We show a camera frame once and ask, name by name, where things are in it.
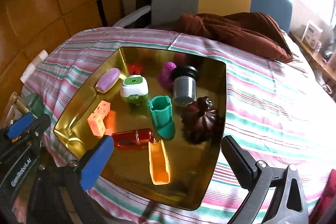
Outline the orange plastic chute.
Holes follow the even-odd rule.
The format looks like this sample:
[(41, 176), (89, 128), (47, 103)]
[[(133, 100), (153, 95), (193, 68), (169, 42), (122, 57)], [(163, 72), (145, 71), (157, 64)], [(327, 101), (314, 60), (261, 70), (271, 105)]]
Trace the orange plastic chute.
[(170, 163), (163, 140), (149, 143), (149, 172), (154, 185), (171, 182)]

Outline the orange connected cube blocks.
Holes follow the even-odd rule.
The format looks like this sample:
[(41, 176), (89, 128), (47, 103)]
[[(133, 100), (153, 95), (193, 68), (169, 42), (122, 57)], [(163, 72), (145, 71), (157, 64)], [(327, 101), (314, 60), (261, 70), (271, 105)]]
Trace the orange connected cube blocks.
[(87, 118), (88, 125), (92, 134), (97, 137), (102, 137), (106, 131), (104, 118), (110, 112), (110, 102), (102, 100), (95, 108), (94, 112)]

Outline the striped bed sheet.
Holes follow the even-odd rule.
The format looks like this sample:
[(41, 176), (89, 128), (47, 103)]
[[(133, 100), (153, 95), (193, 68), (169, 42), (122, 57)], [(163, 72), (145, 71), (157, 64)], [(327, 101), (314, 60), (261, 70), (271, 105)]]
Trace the striped bed sheet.
[[(335, 102), (315, 80), (298, 46), (284, 35), (293, 62), (283, 64), (205, 38), (151, 29), (96, 28), (65, 40), (42, 62), (22, 89), (36, 93), (51, 116), (44, 141), (56, 165), (75, 157), (53, 129), (83, 82), (120, 47), (147, 47), (207, 56), (227, 67), (225, 135), (256, 160), (298, 166), (309, 214), (335, 169)], [(201, 206), (195, 211), (157, 205), (100, 178), (89, 195), (112, 216), (133, 223), (227, 223), (247, 191), (219, 155)]]

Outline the purple oval soap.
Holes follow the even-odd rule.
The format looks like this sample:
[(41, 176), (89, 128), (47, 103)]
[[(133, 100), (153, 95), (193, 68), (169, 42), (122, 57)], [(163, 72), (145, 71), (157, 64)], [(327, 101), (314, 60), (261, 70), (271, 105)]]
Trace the purple oval soap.
[(96, 83), (95, 85), (96, 91), (105, 94), (115, 85), (119, 77), (120, 77), (120, 70), (118, 68), (112, 68), (106, 71)]

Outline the red metallic capsule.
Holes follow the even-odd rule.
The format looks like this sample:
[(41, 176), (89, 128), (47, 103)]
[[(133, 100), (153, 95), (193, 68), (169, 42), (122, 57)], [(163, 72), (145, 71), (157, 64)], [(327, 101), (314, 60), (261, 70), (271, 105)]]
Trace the red metallic capsule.
[(114, 147), (119, 150), (143, 149), (155, 141), (150, 128), (113, 133), (112, 138)]

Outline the green white sharpener toy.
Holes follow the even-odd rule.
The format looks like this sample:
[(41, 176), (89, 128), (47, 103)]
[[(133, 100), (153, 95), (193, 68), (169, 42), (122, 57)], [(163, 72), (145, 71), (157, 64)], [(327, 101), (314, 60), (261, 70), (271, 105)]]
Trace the green white sharpener toy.
[(120, 95), (124, 102), (133, 105), (141, 104), (148, 97), (147, 80), (141, 75), (126, 77), (121, 85)]

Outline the wooden shelf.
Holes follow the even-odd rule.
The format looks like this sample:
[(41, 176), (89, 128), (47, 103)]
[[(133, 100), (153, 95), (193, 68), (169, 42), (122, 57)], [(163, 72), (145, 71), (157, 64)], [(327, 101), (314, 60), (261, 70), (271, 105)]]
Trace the wooden shelf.
[(289, 37), (303, 50), (303, 52), (310, 58), (309, 64), (317, 69), (328, 79), (328, 83), (335, 86), (335, 71), (331, 69), (327, 63), (323, 61), (322, 55), (311, 49), (306, 43), (304, 43), (296, 34), (289, 32)]

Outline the red cloth at edge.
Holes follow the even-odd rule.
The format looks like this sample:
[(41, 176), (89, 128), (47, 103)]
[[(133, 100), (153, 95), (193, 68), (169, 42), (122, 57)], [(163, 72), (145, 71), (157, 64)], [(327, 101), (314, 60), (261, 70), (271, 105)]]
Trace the red cloth at edge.
[(333, 213), (327, 223), (335, 223), (335, 204), (332, 204), (335, 198), (335, 169), (331, 170), (327, 184), (318, 199), (311, 214), (309, 215), (309, 223), (318, 223), (328, 209), (332, 209)]

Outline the white box on shelf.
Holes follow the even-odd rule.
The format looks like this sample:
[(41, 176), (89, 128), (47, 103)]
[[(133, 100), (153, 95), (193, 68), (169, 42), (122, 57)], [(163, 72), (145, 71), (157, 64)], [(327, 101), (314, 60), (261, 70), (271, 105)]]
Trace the white box on shelf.
[(308, 21), (301, 40), (311, 47), (311, 49), (315, 49), (322, 32), (323, 29), (319, 28), (315, 23)]

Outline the gold metal tray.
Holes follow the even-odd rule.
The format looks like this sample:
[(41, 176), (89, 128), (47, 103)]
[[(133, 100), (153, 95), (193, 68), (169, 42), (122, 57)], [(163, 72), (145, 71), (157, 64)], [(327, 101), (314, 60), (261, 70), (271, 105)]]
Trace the gold metal tray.
[[(99, 138), (92, 134), (87, 119), (101, 101), (108, 101), (112, 110), (114, 132), (153, 128), (146, 103), (132, 106), (120, 95), (121, 81), (110, 91), (100, 94), (95, 90), (99, 78), (109, 69), (118, 68), (124, 79), (129, 65), (139, 63), (149, 86), (149, 98), (167, 96), (169, 91), (158, 81), (163, 65), (168, 61), (194, 65), (199, 72), (196, 95), (209, 97), (221, 117), (226, 115), (226, 65), (208, 57), (176, 51), (140, 47), (121, 47), (112, 53), (82, 84), (61, 114), (54, 128), (55, 136), (78, 158), (93, 148)], [(183, 135), (183, 110), (173, 107), (175, 134), (165, 140), (171, 181), (154, 185), (150, 177), (149, 151), (144, 149), (115, 149), (102, 176), (112, 184), (149, 200), (183, 210), (200, 207), (211, 181), (221, 150), (221, 134), (193, 145)]]

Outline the small red gear toy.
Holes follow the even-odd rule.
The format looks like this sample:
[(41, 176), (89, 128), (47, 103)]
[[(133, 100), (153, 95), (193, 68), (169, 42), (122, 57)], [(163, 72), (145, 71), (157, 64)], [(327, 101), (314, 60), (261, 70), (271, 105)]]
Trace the small red gear toy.
[(127, 70), (130, 75), (141, 75), (143, 66), (139, 62), (127, 64)]

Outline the clear jar black lid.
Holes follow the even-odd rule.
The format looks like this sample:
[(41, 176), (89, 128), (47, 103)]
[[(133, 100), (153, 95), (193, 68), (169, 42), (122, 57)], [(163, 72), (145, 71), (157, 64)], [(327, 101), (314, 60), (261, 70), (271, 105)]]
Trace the clear jar black lid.
[(186, 107), (196, 99), (198, 70), (188, 65), (180, 65), (171, 73), (173, 80), (173, 101), (178, 107)]

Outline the magenta perforated toy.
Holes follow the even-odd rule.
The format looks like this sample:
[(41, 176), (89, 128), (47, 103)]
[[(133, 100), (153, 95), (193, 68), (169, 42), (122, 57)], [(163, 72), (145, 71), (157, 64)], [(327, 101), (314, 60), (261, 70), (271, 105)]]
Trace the magenta perforated toy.
[(173, 88), (173, 80), (171, 79), (171, 73), (177, 66), (169, 61), (161, 70), (161, 73), (157, 77), (157, 81), (161, 87), (171, 90)]

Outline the green plastic boot cup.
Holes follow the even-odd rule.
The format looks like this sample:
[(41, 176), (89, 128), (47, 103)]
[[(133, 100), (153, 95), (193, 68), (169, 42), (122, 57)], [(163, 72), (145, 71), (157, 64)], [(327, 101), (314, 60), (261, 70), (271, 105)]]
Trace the green plastic boot cup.
[(148, 101), (154, 128), (162, 139), (170, 140), (175, 135), (173, 106), (169, 96), (156, 96)]

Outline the dark brown pumpkin toy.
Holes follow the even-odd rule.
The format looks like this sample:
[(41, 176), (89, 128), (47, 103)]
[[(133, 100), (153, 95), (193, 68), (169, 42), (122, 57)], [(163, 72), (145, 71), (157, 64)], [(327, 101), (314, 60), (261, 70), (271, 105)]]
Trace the dark brown pumpkin toy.
[(190, 144), (201, 144), (222, 136), (224, 120), (208, 97), (199, 97), (186, 106), (182, 113), (183, 137)]

